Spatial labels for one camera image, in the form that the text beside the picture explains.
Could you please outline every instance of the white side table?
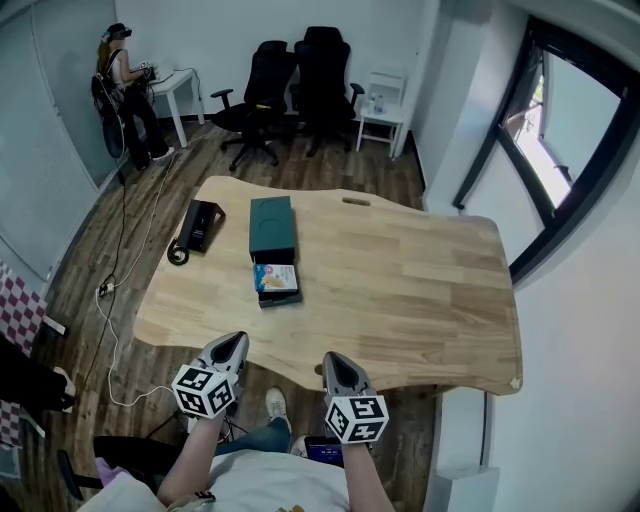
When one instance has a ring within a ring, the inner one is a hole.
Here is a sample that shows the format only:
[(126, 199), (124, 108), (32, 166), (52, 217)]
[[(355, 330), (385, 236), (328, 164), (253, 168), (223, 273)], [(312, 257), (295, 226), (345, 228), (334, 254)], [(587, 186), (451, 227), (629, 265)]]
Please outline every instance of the white side table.
[(187, 147), (187, 137), (184, 134), (184, 128), (180, 120), (180, 112), (178, 112), (174, 91), (189, 79), (191, 79), (193, 105), (198, 114), (198, 122), (202, 125), (204, 124), (204, 106), (202, 105), (202, 100), (199, 100), (198, 79), (192, 69), (175, 71), (173, 75), (166, 80), (155, 84), (151, 82), (150, 84), (156, 96), (166, 94), (167, 100), (169, 100), (169, 108), (171, 109), (171, 117), (173, 117), (173, 123), (176, 125), (176, 131), (178, 132), (178, 139), (180, 139), (180, 145), (183, 148)]
[[(364, 135), (364, 123), (383, 124), (390, 126), (389, 138), (374, 137), (373, 135)], [(398, 134), (403, 123), (402, 109), (400, 105), (385, 105), (385, 111), (382, 114), (374, 114), (369, 112), (367, 106), (363, 106), (360, 109), (360, 131), (358, 132), (358, 143), (356, 145), (356, 151), (360, 151), (360, 143), (362, 139), (377, 140), (380, 142), (389, 143), (389, 156), (393, 157), (393, 152), (396, 149), (398, 143)]]

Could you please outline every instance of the window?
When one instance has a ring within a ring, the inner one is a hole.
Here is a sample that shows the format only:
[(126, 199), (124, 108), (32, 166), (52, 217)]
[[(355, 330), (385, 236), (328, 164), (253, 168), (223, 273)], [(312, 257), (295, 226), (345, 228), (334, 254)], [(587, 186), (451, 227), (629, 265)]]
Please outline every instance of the window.
[(640, 125), (640, 75), (565, 30), (532, 18), (500, 108), (454, 206), (464, 202), (496, 144), (543, 229), (511, 263), (516, 284), (589, 212)]

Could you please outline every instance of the shoe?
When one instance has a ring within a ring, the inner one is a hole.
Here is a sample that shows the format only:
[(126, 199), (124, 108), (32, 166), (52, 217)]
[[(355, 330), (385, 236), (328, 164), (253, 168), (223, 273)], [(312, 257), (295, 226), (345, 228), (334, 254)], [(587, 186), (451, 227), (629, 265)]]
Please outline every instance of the shoe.
[(287, 401), (282, 391), (279, 388), (270, 388), (264, 397), (264, 402), (269, 412), (269, 421), (282, 418), (287, 422), (287, 427), (291, 432), (291, 422), (287, 418)]
[[(76, 385), (73, 383), (73, 381), (71, 380), (71, 378), (69, 377), (69, 375), (67, 375), (67, 372), (65, 372), (62, 368), (56, 366), (53, 371), (59, 375), (62, 375), (65, 380), (67, 381), (67, 385), (64, 388), (64, 392), (65, 394), (69, 395), (70, 397), (75, 397), (76, 396)], [(62, 412), (66, 412), (68, 414), (71, 414), (73, 412), (73, 406), (71, 407), (67, 407), (66, 409), (62, 409)]]
[(296, 439), (289, 453), (296, 457), (302, 457), (303, 459), (308, 459), (309, 456), (307, 455), (307, 445), (304, 444), (304, 440), (307, 437), (308, 436), (300, 436), (298, 439)]
[(163, 158), (167, 158), (168, 156), (173, 155), (175, 151), (176, 150), (173, 149), (173, 146), (169, 146), (169, 149), (167, 149), (167, 152), (164, 155), (152, 157), (151, 160), (153, 160), (154, 162), (157, 162), (158, 160), (162, 160)]

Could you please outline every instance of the controller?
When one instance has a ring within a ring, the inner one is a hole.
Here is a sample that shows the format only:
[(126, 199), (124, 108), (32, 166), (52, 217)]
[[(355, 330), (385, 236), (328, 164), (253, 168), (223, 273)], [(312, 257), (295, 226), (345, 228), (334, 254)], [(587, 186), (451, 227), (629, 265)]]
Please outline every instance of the controller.
[(342, 354), (328, 352), (322, 364), (322, 384), (329, 408), (324, 421), (342, 444), (380, 439), (389, 413), (384, 397), (376, 394), (363, 368)]
[(171, 384), (180, 410), (190, 418), (215, 418), (232, 404), (237, 408), (248, 352), (249, 336), (239, 331), (212, 341), (190, 365), (183, 364)]

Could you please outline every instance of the checkered fabric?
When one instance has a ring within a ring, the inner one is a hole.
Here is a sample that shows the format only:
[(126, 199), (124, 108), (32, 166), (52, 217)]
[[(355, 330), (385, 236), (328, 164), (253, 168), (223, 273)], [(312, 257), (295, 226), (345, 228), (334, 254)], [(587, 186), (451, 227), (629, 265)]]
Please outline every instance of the checkered fabric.
[[(47, 303), (0, 261), (0, 333), (31, 355)], [(0, 447), (21, 447), (20, 405), (0, 400)]]

